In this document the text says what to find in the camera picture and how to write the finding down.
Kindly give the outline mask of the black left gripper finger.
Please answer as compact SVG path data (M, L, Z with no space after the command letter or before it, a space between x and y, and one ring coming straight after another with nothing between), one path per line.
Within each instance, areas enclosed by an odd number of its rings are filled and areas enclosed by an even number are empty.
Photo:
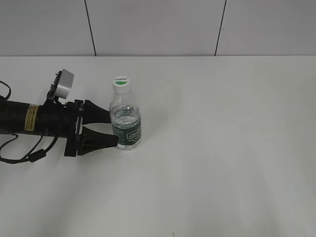
M118 141L119 138L115 135L100 133L83 127L79 136L77 155L83 156L96 150L116 147Z
M110 112L85 100L82 112L82 124L111 123Z

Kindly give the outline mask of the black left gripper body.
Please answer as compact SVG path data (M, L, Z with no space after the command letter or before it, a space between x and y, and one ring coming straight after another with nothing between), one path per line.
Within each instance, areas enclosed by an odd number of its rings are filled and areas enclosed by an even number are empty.
M79 148L78 122L81 121L83 101L75 100L62 104L57 99L47 99L39 111L38 129L41 135L53 137L46 149L39 151L45 157L58 138L66 139L64 156L76 157Z

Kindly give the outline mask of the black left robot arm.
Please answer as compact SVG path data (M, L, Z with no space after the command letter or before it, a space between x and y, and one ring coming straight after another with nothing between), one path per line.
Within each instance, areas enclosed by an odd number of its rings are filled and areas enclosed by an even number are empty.
M112 148L118 145L119 138L85 127L92 123L111 123L109 111L98 107L89 100L75 100L60 103L57 99L46 100L43 105L1 100L1 134L38 135L53 137L46 149L31 149L20 160L4 159L6 163L35 162L46 156L58 138L66 139L66 157L83 156L87 153Z

